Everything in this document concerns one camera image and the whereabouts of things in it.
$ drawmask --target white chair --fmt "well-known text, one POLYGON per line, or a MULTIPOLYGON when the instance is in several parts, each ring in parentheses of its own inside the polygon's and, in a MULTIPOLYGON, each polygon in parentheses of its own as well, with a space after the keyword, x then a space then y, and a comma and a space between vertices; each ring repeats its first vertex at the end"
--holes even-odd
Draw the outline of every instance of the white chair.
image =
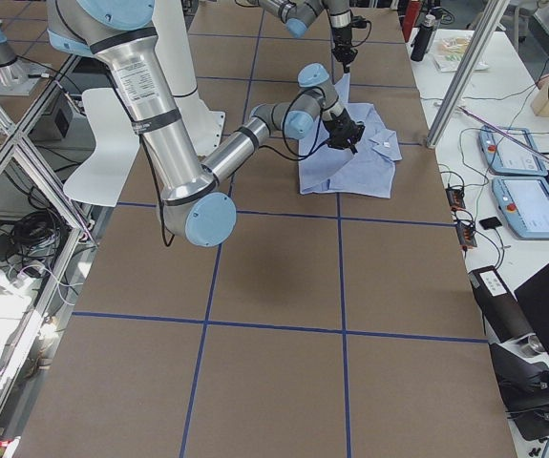
MULTIPOLYGON (((510 0, 510 4, 503 13, 503 16, 512 18, 513 36, 512 43, 514 49, 518 51, 518 43, 524 41, 524 38, 529 34, 529 19, 541 8, 546 7, 549 0, 510 0)), ((474 19, 470 29, 474 29, 477 22, 482 17, 482 12, 474 19)))

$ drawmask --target black monitor stand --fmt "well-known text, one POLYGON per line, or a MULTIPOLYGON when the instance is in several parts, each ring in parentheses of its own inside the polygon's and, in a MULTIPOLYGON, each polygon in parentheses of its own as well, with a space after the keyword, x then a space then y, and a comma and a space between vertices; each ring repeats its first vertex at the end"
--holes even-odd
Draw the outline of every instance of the black monitor stand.
POLYGON ((491 345, 491 357, 501 398, 510 418, 527 441, 549 435, 549 369, 530 364, 499 344, 491 345))

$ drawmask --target folded shirt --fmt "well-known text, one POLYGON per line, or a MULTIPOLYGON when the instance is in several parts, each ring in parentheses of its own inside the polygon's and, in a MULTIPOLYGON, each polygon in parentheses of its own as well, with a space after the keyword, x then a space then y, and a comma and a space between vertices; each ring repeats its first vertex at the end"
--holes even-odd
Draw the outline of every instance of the folded shirt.
MULTIPOLYGON (((348 114, 362 121, 366 129, 355 145, 357 153, 323 146, 299 163, 300 193, 353 193, 377 198, 390 198, 395 175, 394 161, 401 159, 397 133, 385 127, 380 115, 369 103, 348 103, 349 74, 336 83, 340 99, 348 114)), ((300 154, 306 155, 314 143, 317 124, 300 140, 300 154)), ((323 125, 316 144, 328 138, 323 125)))

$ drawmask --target label on robot arm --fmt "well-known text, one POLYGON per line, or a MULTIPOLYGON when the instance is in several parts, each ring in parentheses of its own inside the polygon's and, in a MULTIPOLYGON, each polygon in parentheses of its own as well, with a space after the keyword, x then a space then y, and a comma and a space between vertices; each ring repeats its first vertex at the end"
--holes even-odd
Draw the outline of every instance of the label on robot arm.
POLYGON ((505 287, 501 284, 501 281, 499 281, 499 278, 495 272, 482 272, 480 277, 484 281, 484 284, 488 290, 491 292, 492 296, 501 296, 502 294, 507 293, 505 287))
POLYGON ((115 71, 117 84, 126 104, 146 102, 159 97, 156 83, 144 62, 135 62, 115 71))

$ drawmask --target white table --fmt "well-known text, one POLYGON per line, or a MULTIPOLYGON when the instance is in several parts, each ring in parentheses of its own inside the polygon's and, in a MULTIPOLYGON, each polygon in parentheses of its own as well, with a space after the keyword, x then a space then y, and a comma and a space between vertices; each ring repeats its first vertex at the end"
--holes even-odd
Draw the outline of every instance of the white table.
MULTIPOLYGON (((437 31, 432 53, 437 48, 437 40, 466 33, 471 32, 437 31)), ((423 110, 430 125, 437 113, 437 107, 435 106, 437 100, 434 99, 444 97, 454 76, 453 73, 441 73, 437 69, 432 53, 425 55, 422 62, 412 62, 416 86, 423 99, 423 110)), ((537 117, 531 111, 531 101, 537 95, 537 89, 529 89, 522 94, 511 96, 505 100, 475 100, 469 98, 502 98, 518 93, 534 84, 533 78, 525 69, 503 32, 494 33, 482 60, 490 66, 490 69, 484 72, 474 72, 463 95, 466 108, 495 125, 524 127, 536 133, 549 132, 549 118, 537 117)), ((477 121, 462 113, 456 113, 436 147, 437 160, 442 164, 441 170, 447 170, 447 167, 449 167, 450 170, 462 175, 466 184, 481 184, 483 177, 463 165, 459 137, 465 129, 480 127, 481 125, 477 121)), ((533 134, 533 137, 540 151, 549 151, 549 135, 533 134)), ((477 131, 468 131, 462 135, 462 148, 465 163, 478 171, 486 170, 487 163, 477 145, 477 131)), ((445 185, 449 182, 449 178, 451 184, 460 183, 457 177, 444 174, 442 180, 445 185)), ((490 184, 483 188, 476 186, 466 188, 465 203, 476 221, 494 216, 504 221, 504 217, 497 210, 496 200, 491 192, 490 184)), ((494 243, 499 245, 499 240, 493 231, 482 231, 479 227, 478 230, 486 233, 494 243)), ((509 288, 514 291, 549 262, 549 240, 520 240, 515 237, 505 222, 503 227, 498 228, 498 232, 501 235, 503 244, 509 246, 505 250, 505 260, 498 272, 509 288)), ((495 247, 483 237, 476 237, 478 247, 469 250, 465 259, 468 272, 479 267, 495 265, 497 259, 495 247)), ((526 457, 527 451, 533 447, 543 448, 543 444, 539 444, 537 441, 533 443, 524 441, 512 422, 510 422, 510 427, 514 435, 518 457, 526 457)))

